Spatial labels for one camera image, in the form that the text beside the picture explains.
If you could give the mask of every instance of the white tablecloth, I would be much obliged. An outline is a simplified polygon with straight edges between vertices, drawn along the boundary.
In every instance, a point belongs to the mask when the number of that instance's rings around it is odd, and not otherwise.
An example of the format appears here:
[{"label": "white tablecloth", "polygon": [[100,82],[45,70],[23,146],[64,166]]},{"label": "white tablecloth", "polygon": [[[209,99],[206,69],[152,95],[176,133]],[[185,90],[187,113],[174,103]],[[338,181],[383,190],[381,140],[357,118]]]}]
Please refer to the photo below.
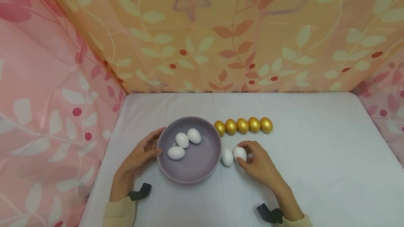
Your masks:
[{"label": "white tablecloth", "polygon": [[[270,134],[222,137],[233,149],[256,140],[292,187],[318,227],[385,227],[404,224],[404,170],[358,98],[350,93],[130,94],[126,97],[80,227],[100,227],[112,178],[150,131],[183,116],[214,123],[269,117]],[[273,193],[237,164],[218,168],[196,185],[170,181],[152,164],[136,180],[152,184],[138,203],[136,227],[268,226],[255,208],[277,208]]]}]

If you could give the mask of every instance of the gold egg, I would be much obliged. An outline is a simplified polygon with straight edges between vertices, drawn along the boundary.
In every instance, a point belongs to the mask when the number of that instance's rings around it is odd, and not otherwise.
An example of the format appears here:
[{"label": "gold egg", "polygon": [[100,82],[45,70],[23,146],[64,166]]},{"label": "gold egg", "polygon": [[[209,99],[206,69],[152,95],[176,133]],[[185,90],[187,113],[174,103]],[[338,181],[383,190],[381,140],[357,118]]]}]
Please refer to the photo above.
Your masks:
[{"label": "gold egg", "polygon": [[261,118],[261,130],[265,133],[270,133],[274,126],[269,118]]},{"label": "gold egg", "polygon": [[226,121],[226,132],[233,135],[237,131],[237,124],[233,119],[227,119]]},{"label": "gold egg", "polygon": [[239,118],[237,120],[237,130],[242,134],[246,134],[248,132],[248,129],[249,126],[247,120],[245,120],[244,118]]},{"label": "gold egg", "polygon": [[223,136],[226,133],[226,125],[222,121],[217,120],[214,126],[220,136]]},{"label": "gold egg", "polygon": [[261,129],[260,121],[255,117],[248,119],[248,125],[250,126],[250,131],[253,133],[257,133]]}]

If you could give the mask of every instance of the bowl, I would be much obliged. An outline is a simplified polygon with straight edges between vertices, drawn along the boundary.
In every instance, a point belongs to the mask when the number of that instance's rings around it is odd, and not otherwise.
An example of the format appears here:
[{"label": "bowl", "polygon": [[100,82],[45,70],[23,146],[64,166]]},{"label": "bowl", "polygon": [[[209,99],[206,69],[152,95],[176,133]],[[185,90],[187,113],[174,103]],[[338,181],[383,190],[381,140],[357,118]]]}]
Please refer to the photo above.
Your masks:
[{"label": "bowl", "polygon": [[[171,160],[167,151],[175,146],[175,136],[179,132],[187,133],[195,128],[201,134],[201,143],[189,142],[185,156],[180,160]],[[199,117],[183,117],[173,121],[165,128],[157,142],[157,148],[163,150],[157,156],[160,169],[173,181],[194,184],[208,177],[216,168],[222,154],[220,135],[207,120]]]}]

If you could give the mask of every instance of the white egg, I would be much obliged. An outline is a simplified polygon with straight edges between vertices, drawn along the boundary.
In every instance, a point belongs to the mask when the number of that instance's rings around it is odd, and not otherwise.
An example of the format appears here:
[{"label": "white egg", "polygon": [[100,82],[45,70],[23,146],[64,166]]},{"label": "white egg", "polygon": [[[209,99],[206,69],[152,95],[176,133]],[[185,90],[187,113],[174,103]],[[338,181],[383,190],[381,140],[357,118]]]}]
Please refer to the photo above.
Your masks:
[{"label": "white egg", "polygon": [[193,142],[194,144],[199,144],[202,140],[201,134],[197,129],[191,128],[188,130],[187,136],[189,141]]},{"label": "white egg", "polygon": [[244,161],[247,161],[247,152],[245,151],[244,148],[242,147],[236,147],[233,150],[233,155],[234,155],[234,160],[236,160],[237,157],[242,158]]},{"label": "white egg", "polygon": [[175,142],[177,143],[178,146],[184,149],[187,149],[189,147],[189,139],[187,135],[183,132],[180,132],[175,136]]},{"label": "white egg", "polygon": [[223,148],[220,160],[223,165],[231,166],[231,164],[233,163],[233,153],[231,153],[231,150]]},{"label": "white egg", "polygon": [[167,155],[171,160],[180,160],[185,156],[185,150],[179,146],[168,149]]}]

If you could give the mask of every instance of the sleeve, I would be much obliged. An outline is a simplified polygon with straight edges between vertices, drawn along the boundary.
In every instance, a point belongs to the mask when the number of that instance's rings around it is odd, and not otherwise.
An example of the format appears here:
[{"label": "sleeve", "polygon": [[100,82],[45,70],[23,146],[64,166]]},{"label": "sleeve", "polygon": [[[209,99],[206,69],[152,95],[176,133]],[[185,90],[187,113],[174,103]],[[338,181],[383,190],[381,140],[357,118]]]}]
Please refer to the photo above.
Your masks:
[{"label": "sleeve", "polygon": [[104,210],[103,227],[132,227],[135,211],[136,201],[131,201],[129,197],[109,201]]},{"label": "sleeve", "polygon": [[300,219],[295,222],[289,221],[288,219],[285,219],[285,217],[283,217],[283,223],[280,226],[281,227],[313,227],[309,216],[306,214],[304,215],[303,219]]}]

